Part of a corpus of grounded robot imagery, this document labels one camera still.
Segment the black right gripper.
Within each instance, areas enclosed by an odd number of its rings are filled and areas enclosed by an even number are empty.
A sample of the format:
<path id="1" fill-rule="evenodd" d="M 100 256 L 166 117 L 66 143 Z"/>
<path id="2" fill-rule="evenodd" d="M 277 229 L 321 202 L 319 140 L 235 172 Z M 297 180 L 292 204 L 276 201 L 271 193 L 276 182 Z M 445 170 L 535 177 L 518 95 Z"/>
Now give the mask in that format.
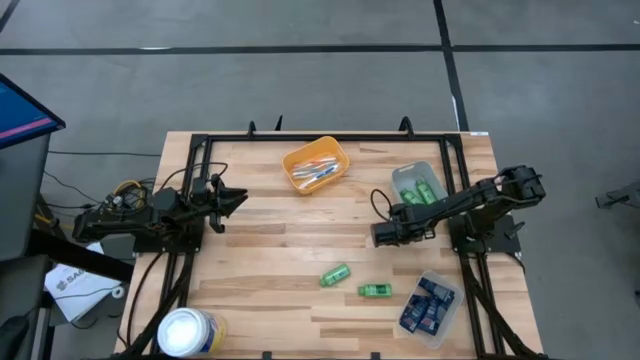
<path id="1" fill-rule="evenodd" d="M 423 241 L 433 239 L 435 237 L 435 215 L 435 204 L 398 205 L 398 225 L 393 222 L 382 222 L 371 225 L 374 246 L 399 246 L 399 241 Z"/>

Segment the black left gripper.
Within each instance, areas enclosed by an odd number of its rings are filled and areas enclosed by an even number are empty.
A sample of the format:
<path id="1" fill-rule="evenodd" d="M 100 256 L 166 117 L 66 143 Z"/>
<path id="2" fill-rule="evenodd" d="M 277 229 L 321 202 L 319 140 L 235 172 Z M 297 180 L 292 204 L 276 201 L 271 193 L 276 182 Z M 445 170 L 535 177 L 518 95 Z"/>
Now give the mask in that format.
<path id="1" fill-rule="evenodd" d="M 248 197 L 246 189 L 226 187 L 220 185 L 220 182 L 221 178 L 217 173 L 210 177 L 195 178 L 188 195 L 189 210 L 208 216 L 210 227 L 218 234 L 225 232 L 221 218 L 229 218 Z"/>

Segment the dark blue toiletry tube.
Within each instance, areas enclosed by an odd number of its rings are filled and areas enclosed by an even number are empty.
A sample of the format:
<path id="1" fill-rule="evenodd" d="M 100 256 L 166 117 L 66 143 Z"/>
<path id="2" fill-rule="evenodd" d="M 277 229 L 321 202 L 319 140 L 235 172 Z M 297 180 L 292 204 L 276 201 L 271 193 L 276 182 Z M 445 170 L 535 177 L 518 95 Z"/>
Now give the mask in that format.
<path id="1" fill-rule="evenodd" d="M 436 321 L 433 319 L 433 307 L 430 304 L 427 307 L 427 310 L 424 316 L 418 323 L 417 328 L 423 332 L 426 332 L 427 334 L 435 336 L 439 331 L 440 325 L 438 325 Z"/>
<path id="2" fill-rule="evenodd" d="M 427 278 L 422 277 L 419 281 L 419 286 L 437 298 L 445 306 L 450 306 L 455 299 L 454 291 Z"/>
<path id="3" fill-rule="evenodd" d="M 433 319 L 440 325 L 455 299 L 454 293 L 449 293 L 444 299 L 434 296 L 431 305 L 433 307 Z"/>
<path id="4" fill-rule="evenodd" d="M 430 299 L 423 295 L 412 295 L 405 306 L 399 324 L 410 333 L 414 333 L 430 306 Z"/>

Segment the plastic-wrapped toothbrush kit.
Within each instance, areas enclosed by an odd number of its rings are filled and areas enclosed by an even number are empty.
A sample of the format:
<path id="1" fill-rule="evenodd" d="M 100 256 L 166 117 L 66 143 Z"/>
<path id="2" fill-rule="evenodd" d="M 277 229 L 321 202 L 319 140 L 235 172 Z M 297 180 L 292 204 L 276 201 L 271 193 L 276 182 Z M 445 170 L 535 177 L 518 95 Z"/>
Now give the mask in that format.
<path id="1" fill-rule="evenodd" d="M 316 168 L 303 169 L 301 171 L 295 171 L 293 173 L 293 177 L 295 179 L 306 179 L 306 178 L 322 178 L 329 174 L 334 173 L 339 169 L 340 165 L 338 163 L 328 163 L 324 165 L 320 165 Z"/>
<path id="2" fill-rule="evenodd" d="M 310 172 L 310 171 L 318 171 L 323 166 L 330 166 L 337 162 L 336 157 L 323 157 L 309 160 L 304 163 L 295 164 L 292 168 L 293 172 Z"/>
<path id="3" fill-rule="evenodd" d="M 329 172 L 318 173 L 313 177 L 311 177 L 310 179 L 303 181 L 301 184 L 297 186 L 297 188 L 300 190 L 309 189 L 311 187 L 314 187 L 317 183 L 322 182 L 325 179 L 331 178 L 332 176 L 333 176 L 333 173 L 329 173 Z"/>

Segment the white plastic bin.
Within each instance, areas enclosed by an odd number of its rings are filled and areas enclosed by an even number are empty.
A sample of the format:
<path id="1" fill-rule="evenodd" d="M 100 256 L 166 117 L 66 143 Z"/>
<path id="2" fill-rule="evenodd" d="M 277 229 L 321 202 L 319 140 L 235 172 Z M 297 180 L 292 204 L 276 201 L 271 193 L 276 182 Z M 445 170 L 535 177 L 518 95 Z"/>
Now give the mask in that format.
<path id="1" fill-rule="evenodd" d="M 418 179 L 424 179 L 430 185 L 437 197 L 437 201 L 448 196 L 431 165 L 427 162 L 419 161 L 397 168 L 392 172 L 391 189 L 395 199 L 398 202 L 405 203 L 400 196 L 402 189 L 410 189 L 419 195 L 416 190 L 416 181 Z"/>

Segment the yellow plastic bin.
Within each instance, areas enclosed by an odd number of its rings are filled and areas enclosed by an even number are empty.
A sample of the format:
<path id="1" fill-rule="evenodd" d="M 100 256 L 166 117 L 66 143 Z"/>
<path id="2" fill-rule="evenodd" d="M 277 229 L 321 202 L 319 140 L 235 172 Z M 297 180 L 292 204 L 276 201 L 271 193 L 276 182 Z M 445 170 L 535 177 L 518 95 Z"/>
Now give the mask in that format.
<path id="1" fill-rule="evenodd" d="M 331 178 L 325 179 L 322 182 L 317 183 L 314 187 L 309 189 L 300 190 L 297 188 L 299 184 L 306 179 L 295 179 L 293 177 L 292 168 L 295 164 L 304 163 L 312 159 L 323 158 L 323 157 L 336 157 L 337 162 L 340 167 L 337 171 L 333 173 Z M 350 165 L 350 160 L 346 155 L 344 149 L 341 147 L 339 142 L 331 136 L 323 136 L 317 140 L 314 140 L 295 151 L 292 151 L 286 154 L 282 158 L 282 167 L 290 180 L 294 189 L 301 195 L 310 195 L 311 193 L 321 189 L 324 186 L 329 185 L 332 182 L 338 180 L 348 169 Z"/>

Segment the clear plastic bin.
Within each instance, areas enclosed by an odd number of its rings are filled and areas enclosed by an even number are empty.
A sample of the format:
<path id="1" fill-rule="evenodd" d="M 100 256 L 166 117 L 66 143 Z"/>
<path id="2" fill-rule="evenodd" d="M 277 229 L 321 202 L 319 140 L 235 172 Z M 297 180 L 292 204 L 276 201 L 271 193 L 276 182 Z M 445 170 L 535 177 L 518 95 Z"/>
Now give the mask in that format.
<path id="1" fill-rule="evenodd" d="M 430 299 L 430 304 L 432 302 L 432 298 L 434 297 L 433 295 L 429 294 L 426 290 L 424 290 L 422 287 L 419 286 L 419 281 L 420 279 L 424 277 L 427 278 L 439 285 L 442 285 L 444 287 L 447 287 L 449 289 L 451 289 L 452 291 L 455 292 L 455 299 L 453 300 L 452 305 L 450 306 L 446 316 L 444 317 L 444 320 L 442 322 L 442 324 L 440 325 L 439 331 L 435 336 L 432 336 L 430 334 L 427 334 L 426 332 L 423 332 L 421 330 L 419 330 L 418 328 L 416 328 L 414 333 L 410 333 L 409 331 L 405 330 L 403 327 L 400 326 L 399 324 L 399 319 L 400 316 L 405 308 L 405 306 L 407 305 L 409 299 L 411 298 L 412 295 L 423 295 L 423 296 L 427 296 Z M 444 342 L 444 338 L 447 336 L 448 332 L 453 328 L 453 323 L 454 320 L 456 318 L 456 314 L 459 310 L 459 308 L 461 307 L 463 301 L 464 301 L 465 295 L 464 295 L 464 291 L 461 290 L 458 286 L 456 286 L 454 283 L 450 282 L 449 280 L 445 279 L 443 276 L 437 274 L 434 271 L 425 271 L 421 274 L 421 276 L 419 277 L 413 291 L 411 292 L 411 294 L 409 295 L 407 301 L 405 302 L 404 306 L 402 307 L 402 310 L 400 312 L 397 324 L 400 326 L 400 328 L 406 332 L 407 334 L 416 337 L 420 342 L 422 342 L 423 344 L 425 344 L 427 347 L 431 348 L 431 349 L 437 349 L 441 346 L 441 344 Z"/>

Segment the white lidded wipes canister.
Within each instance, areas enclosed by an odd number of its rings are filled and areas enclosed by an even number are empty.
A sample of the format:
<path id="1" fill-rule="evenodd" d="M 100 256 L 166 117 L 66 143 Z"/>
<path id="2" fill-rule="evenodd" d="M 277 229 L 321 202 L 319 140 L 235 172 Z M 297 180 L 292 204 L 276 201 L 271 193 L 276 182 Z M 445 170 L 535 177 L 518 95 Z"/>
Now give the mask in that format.
<path id="1" fill-rule="evenodd" d="M 215 352 L 221 347 L 226 333 L 222 318 L 199 309 L 181 307 L 162 319 L 156 339 L 164 354 L 186 358 Z"/>

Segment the black metal bar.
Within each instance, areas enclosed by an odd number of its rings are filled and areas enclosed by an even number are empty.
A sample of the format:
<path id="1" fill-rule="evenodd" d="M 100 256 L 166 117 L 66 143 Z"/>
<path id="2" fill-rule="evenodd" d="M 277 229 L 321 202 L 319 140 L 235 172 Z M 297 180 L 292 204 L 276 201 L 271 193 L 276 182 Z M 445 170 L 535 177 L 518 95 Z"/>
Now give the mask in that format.
<path id="1" fill-rule="evenodd" d="M 54 262 L 122 282 L 128 282 L 134 271 L 134 266 L 131 264 L 87 250 L 37 229 L 31 230 L 28 252 L 47 255 Z"/>

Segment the grey cabinet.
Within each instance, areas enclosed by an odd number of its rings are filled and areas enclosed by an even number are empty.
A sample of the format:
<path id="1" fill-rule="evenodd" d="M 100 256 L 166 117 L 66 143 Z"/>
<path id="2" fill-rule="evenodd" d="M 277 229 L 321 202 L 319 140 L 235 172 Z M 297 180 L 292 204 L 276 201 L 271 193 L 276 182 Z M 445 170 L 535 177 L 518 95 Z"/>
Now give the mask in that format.
<path id="1" fill-rule="evenodd" d="M 0 262 L 28 247 L 50 136 L 0 150 Z"/>

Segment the monitor with blue screen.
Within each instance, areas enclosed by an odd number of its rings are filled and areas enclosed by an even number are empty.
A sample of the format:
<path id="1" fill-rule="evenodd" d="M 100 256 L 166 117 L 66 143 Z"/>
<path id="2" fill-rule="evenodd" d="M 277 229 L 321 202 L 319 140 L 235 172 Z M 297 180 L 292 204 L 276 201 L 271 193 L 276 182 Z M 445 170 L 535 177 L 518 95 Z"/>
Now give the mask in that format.
<path id="1" fill-rule="evenodd" d="M 66 123 L 0 73 L 0 149 L 66 128 Z"/>

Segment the black stand leg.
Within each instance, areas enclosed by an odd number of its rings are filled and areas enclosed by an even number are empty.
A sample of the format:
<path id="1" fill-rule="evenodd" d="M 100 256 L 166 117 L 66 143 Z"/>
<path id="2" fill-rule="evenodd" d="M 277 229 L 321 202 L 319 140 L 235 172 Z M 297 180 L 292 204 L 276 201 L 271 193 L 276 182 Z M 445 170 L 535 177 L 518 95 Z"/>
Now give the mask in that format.
<path id="1" fill-rule="evenodd" d="M 601 209 L 609 209 L 616 204 L 640 209 L 640 180 L 617 190 L 604 192 L 598 195 L 595 201 L 597 207 Z"/>

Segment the black metal table frame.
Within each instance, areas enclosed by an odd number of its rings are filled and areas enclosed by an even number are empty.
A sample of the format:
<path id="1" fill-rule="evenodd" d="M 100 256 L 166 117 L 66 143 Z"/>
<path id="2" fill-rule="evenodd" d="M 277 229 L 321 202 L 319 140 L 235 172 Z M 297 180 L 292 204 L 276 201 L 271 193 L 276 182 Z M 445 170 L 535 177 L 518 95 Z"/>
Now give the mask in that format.
<path id="1" fill-rule="evenodd" d="M 225 329 L 216 360 L 547 360 L 504 247 L 540 182 L 474 133 L 171 132 L 157 189 L 248 197 L 193 214 L 193 252 L 139 254 L 117 356 L 158 358 L 159 322 L 183 307 Z"/>

